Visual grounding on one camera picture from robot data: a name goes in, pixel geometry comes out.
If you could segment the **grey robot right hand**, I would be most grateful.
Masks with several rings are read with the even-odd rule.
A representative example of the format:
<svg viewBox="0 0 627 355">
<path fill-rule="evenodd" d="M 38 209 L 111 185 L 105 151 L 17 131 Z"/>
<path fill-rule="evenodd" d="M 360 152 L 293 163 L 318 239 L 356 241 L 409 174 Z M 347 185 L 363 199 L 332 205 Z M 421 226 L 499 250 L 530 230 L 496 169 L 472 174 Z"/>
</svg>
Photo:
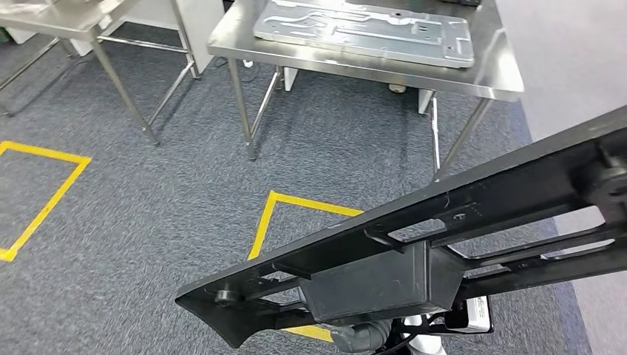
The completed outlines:
<svg viewBox="0 0 627 355">
<path fill-rule="evenodd" d="M 332 327 L 334 345 L 345 353 L 374 351 L 382 347 L 390 335 L 393 321 L 377 320 L 357 325 Z"/>
</svg>

